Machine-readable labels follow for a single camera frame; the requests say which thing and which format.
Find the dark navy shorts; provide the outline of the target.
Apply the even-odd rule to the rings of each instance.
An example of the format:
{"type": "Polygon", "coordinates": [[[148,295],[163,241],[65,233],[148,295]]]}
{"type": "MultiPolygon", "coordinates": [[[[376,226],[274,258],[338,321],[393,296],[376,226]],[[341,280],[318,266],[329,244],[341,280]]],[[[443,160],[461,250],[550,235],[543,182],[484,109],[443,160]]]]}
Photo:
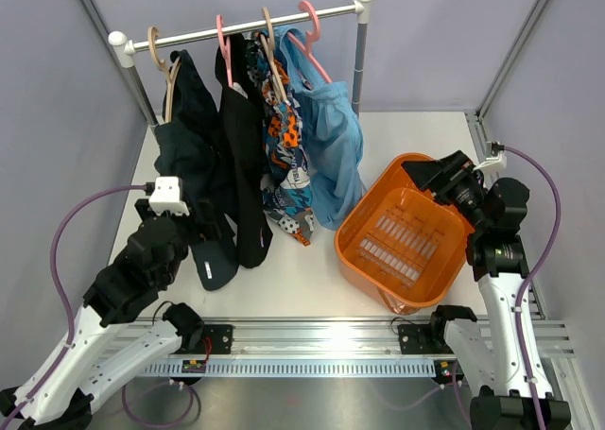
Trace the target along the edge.
{"type": "Polygon", "coordinates": [[[208,199],[214,206],[222,235],[191,247],[202,287],[217,291],[236,275],[234,232],[229,222],[235,218],[235,189],[232,158],[218,110],[186,50],[170,53],[172,63],[181,58],[173,99],[173,117],[155,130],[160,155],[155,168],[162,176],[182,181],[189,206],[208,199]]]}

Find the colourful patterned shorts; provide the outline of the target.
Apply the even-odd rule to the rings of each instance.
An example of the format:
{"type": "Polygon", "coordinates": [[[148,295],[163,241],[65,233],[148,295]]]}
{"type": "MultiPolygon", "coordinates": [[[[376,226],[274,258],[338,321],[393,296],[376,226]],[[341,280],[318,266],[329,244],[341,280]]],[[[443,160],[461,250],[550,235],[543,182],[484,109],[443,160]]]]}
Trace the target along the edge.
{"type": "Polygon", "coordinates": [[[249,78],[266,110],[261,134],[266,157],[261,179],[264,213],[285,233],[308,246],[315,217],[299,104],[282,64],[268,56],[268,35],[254,32],[246,46],[249,78]]]}

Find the black shorts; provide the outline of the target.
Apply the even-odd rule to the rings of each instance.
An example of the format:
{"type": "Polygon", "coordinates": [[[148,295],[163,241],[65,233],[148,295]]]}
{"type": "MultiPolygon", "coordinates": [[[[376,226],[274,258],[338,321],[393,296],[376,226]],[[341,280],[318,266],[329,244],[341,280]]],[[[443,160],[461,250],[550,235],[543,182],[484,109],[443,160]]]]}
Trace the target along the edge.
{"type": "Polygon", "coordinates": [[[231,46],[233,82],[228,82],[226,61],[217,51],[215,75],[221,85],[219,116],[233,157],[237,259],[242,267],[254,268],[266,259],[272,240],[261,192],[266,162],[262,143],[265,102],[248,75],[248,42],[240,33],[228,37],[227,42],[231,46]]]}

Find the beige wooden hanger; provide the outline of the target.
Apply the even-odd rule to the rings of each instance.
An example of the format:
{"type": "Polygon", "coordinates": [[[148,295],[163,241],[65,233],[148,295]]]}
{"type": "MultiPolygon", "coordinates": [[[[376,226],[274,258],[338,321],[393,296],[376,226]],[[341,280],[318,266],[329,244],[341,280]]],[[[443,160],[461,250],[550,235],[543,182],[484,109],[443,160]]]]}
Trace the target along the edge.
{"type": "Polygon", "coordinates": [[[156,68],[164,73],[166,91],[164,104],[164,121],[170,123],[173,117],[173,99],[176,88],[178,74],[181,70],[181,58],[169,66],[165,59],[161,59],[157,53],[156,40],[159,38],[159,29],[156,26],[150,26],[147,30],[148,49],[156,68]]]}
{"type": "Polygon", "coordinates": [[[288,102],[287,93],[285,91],[285,87],[281,80],[280,74],[278,72],[278,68],[275,63],[274,50],[275,50],[275,37],[273,32],[272,23],[270,20],[270,15],[268,9],[266,7],[262,7],[262,15],[266,22],[267,34],[262,33],[260,36],[261,45],[265,51],[268,67],[271,72],[271,78],[273,81],[273,88],[276,93],[276,99],[282,103],[288,102]]]}

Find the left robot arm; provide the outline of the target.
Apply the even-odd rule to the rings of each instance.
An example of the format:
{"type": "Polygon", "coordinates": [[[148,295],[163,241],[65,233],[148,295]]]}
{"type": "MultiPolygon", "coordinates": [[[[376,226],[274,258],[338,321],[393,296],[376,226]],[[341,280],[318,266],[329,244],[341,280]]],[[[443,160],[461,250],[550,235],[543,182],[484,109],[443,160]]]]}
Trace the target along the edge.
{"type": "Polygon", "coordinates": [[[2,428],[83,429],[120,388],[152,362],[173,353],[210,351],[199,314],[184,302],[170,304],[129,346],[101,356],[143,310],[175,280],[197,242],[196,220],[184,198],[137,202],[142,222],[126,246],[85,292],[68,330],[30,379],[1,392],[2,428]]]}

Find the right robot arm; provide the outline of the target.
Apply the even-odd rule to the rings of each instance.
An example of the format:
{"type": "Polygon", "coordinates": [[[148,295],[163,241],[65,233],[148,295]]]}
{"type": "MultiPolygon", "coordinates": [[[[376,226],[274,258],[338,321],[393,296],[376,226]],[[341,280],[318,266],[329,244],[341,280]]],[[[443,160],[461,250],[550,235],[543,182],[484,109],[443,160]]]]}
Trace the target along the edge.
{"type": "Polygon", "coordinates": [[[453,205],[473,227],[467,262],[484,301],[491,340],[484,341],[474,312],[440,305],[431,315],[429,343],[452,351],[473,398],[474,429],[564,429],[571,422],[568,402],[556,398],[539,354],[529,311],[534,271],[527,264],[519,231],[530,191],[510,177],[484,184],[483,171],[505,159],[507,148],[474,164],[461,151],[433,161],[403,162],[414,184],[436,203],[453,205]]]}

